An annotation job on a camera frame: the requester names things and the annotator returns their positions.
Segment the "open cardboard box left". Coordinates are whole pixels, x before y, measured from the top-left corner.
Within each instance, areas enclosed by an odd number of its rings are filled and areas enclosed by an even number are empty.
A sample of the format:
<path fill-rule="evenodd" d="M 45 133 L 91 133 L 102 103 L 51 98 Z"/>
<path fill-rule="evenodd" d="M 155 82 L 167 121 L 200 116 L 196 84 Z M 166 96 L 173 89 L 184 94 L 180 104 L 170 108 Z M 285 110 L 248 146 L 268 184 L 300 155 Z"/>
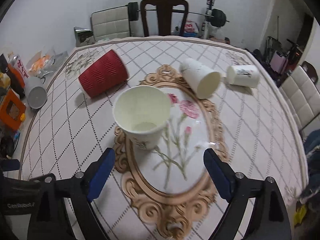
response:
<path fill-rule="evenodd" d="M 76 47 L 83 47 L 95 44 L 93 31 L 90 29 L 74 27 Z"/>

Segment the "dark wooden chair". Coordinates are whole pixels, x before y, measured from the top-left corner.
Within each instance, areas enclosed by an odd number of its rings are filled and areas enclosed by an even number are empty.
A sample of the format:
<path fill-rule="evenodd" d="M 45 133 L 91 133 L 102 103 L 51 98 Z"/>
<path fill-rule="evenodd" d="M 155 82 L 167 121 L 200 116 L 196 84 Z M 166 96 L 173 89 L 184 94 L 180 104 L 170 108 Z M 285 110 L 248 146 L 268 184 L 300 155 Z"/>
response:
<path fill-rule="evenodd" d="M 317 85 L 318 82 L 318 74 L 312 64 L 310 64 L 307 61 L 304 61 L 301 65 L 301 67 L 304 69 L 308 77 L 311 79 L 311 81 L 314 83 L 314 85 Z"/>
<path fill-rule="evenodd" d="M 157 20 L 158 20 L 158 34 L 159 36 L 169 36 L 171 35 L 171 20 L 173 7 L 182 5 L 184 10 L 182 11 L 183 18 L 181 22 L 179 36 L 183 37 L 184 28 L 187 21 L 187 16 L 189 13 L 189 4 L 186 0 L 142 0 L 140 2 L 140 15 L 142 18 L 142 26 L 144 31 L 144 36 L 148 37 L 149 28 L 146 20 L 146 6 L 153 5 L 156 7 Z"/>

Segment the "plain white paper cup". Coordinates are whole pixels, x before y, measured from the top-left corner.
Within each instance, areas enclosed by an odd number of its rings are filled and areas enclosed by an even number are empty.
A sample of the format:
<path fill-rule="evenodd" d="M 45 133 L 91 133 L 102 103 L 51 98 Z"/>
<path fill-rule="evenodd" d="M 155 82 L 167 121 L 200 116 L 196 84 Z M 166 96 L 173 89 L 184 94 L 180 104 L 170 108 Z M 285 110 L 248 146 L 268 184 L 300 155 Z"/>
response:
<path fill-rule="evenodd" d="M 217 90 L 221 80 L 220 72 L 192 58 L 185 59 L 179 66 L 180 73 L 199 99 L 207 99 Z"/>

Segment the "orange box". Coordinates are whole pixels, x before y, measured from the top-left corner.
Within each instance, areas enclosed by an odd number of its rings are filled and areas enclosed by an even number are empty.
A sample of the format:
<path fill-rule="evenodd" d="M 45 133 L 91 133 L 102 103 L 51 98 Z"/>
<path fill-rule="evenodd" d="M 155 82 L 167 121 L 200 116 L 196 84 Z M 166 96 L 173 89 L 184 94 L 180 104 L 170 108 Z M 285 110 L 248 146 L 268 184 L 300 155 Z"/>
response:
<path fill-rule="evenodd" d="M 16 131 L 25 121 L 26 105 L 18 98 L 15 92 L 9 88 L 4 94 L 1 92 L 1 125 Z"/>

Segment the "patterned floral tablecloth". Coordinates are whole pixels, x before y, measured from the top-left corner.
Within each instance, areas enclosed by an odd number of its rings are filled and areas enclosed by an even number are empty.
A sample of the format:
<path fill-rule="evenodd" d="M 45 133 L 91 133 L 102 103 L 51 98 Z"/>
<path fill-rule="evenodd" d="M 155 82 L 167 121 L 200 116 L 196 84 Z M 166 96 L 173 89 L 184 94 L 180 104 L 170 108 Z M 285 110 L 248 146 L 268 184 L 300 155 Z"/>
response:
<path fill-rule="evenodd" d="M 79 75 L 113 49 L 129 78 L 89 98 Z M 107 148 L 116 163 L 93 210 L 111 239 L 207 239 L 227 202 L 218 196 L 203 153 L 215 149 L 248 178 L 273 177 L 290 207 L 308 184 L 308 169 L 293 116 L 267 72 L 255 89 L 221 82 L 199 100 L 178 67 L 195 59 L 225 73 L 231 65 L 257 65 L 248 52 L 187 38 L 125 38 L 78 48 L 48 86 L 46 104 L 25 126 L 19 177 L 84 171 Z M 137 85 L 153 85 L 172 100 L 171 117 L 155 149 L 134 145 L 116 125 L 116 98 Z"/>

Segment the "white padded chair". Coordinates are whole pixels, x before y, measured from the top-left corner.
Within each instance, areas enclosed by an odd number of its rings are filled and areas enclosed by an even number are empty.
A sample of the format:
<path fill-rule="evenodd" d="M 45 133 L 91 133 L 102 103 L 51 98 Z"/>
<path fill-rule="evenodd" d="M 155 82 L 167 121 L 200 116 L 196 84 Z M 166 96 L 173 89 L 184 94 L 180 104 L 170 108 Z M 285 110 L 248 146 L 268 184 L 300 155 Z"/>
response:
<path fill-rule="evenodd" d="M 319 116 L 319 91 L 298 65 L 279 87 L 299 131 Z"/>
<path fill-rule="evenodd" d="M 131 29 L 127 6 L 92 13 L 91 27 L 96 41 L 130 37 Z"/>

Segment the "pink suitcase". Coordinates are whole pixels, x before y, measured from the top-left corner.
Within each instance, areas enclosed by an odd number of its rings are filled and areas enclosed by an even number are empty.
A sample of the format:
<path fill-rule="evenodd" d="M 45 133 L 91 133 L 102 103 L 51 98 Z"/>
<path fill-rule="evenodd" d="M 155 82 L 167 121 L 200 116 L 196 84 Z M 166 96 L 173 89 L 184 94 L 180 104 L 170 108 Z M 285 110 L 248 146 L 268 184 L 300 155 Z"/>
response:
<path fill-rule="evenodd" d="M 275 51 L 274 55 L 271 59 L 270 66 L 273 71 L 275 71 L 278 74 L 281 74 L 283 72 L 284 67 L 287 64 L 287 58 L 284 56 L 281 52 Z"/>

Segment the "grey cylinder container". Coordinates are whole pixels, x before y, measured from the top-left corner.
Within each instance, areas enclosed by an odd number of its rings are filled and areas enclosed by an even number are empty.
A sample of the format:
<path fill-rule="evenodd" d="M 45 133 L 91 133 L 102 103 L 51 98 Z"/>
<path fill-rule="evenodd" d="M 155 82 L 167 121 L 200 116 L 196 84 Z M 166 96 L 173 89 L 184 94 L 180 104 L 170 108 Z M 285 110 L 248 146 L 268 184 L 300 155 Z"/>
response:
<path fill-rule="evenodd" d="M 38 78 L 30 76 L 25 81 L 25 97 L 27 103 L 32 109 L 40 109 L 47 101 L 47 90 L 44 87 L 45 77 Z"/>

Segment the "blue clothes pile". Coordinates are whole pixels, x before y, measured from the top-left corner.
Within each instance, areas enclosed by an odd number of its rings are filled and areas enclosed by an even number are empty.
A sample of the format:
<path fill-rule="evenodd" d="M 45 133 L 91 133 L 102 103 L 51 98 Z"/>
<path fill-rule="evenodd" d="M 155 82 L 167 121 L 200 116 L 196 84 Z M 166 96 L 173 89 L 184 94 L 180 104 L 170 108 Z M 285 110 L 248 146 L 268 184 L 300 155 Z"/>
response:
<path fill-rule="evenodd" d="M 308 165 L 309 182 L 298 199 L 300 203 L 305 204 L 309 199 L 319 194 L 319 129 L 312 131 L 303 145 Z"/>

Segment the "white padded chair left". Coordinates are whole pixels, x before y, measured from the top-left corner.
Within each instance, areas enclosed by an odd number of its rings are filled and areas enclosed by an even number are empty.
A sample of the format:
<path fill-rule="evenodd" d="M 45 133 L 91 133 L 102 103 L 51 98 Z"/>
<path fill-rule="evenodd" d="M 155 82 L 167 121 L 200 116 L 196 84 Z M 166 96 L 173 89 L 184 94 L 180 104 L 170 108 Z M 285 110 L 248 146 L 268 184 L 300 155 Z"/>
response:
<path fill-rule="evenodd" d="M 130 37 L 131 29 L 127 6 L 92 13 L 91 27 L 96 41 Z"/>

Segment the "white floral paper cup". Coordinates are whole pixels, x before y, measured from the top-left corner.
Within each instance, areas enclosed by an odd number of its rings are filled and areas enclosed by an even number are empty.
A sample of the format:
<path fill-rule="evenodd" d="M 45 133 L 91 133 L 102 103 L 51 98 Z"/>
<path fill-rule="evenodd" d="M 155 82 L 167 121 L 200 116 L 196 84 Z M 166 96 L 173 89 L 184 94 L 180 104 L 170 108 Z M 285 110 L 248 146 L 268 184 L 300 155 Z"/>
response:
<path fill-rule="evenodd" d="M 157 146 L 170 118 L 171 100 L 160 89 L 140 85 L 122 92 L 113 106 L 113 117 L 125 135 L 143 150 Z"/>

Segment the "white cup black script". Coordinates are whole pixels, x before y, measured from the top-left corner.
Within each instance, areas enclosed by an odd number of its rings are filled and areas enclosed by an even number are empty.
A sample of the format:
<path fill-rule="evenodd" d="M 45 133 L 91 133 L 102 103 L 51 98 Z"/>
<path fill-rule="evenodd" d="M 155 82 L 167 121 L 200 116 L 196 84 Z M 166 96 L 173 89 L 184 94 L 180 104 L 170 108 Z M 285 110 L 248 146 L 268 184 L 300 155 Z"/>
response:
<path fill-rule="evenodd" d="M 257 88 L 260 81 L 260 73 L 254 65 L 229 66 L 226 79 L 230 85 Z"/>

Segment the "red ribbed paper cup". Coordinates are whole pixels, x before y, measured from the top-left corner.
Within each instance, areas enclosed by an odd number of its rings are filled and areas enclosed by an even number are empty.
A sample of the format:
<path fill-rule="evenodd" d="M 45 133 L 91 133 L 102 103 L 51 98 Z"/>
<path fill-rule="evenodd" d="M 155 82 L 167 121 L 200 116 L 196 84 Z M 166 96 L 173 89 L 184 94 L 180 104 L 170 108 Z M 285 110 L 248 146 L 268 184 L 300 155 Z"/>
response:
<path fill-rule="evenodd" d="M 78 77 L 85 96 L 95 98 L 110 88 L 124 83 L 129 73 L 120 56 L 111 49 L 84 70 Z"/>

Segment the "dark wooden chair right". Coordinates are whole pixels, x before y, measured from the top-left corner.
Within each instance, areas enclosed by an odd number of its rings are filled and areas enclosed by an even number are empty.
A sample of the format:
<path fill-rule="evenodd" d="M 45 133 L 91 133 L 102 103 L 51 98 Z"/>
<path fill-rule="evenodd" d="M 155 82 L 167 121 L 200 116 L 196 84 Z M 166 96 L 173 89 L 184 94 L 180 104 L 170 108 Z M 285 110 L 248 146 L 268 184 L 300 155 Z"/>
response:
<path fill-rule="evenodd" d="M 314 83 L 314 85 L 317 85 L 318 82 L 318 74 L 312 64 L 310 64 L 307 61 L 304 61 L 301 65 L 301 67 L 304 69 L 308 77 L 311 79 L 311 81 Z"/>

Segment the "white padded chair right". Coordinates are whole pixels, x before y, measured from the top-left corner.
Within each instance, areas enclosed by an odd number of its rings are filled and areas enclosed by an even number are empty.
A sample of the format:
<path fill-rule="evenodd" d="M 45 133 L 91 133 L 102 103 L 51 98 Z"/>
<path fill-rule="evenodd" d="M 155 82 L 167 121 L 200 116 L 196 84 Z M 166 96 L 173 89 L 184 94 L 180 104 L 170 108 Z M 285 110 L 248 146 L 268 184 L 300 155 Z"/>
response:
<path fill-rule="evenodd" d="M 299 131 L 319 116 L 319 91 L 298 65 L 279 87 Z"/>

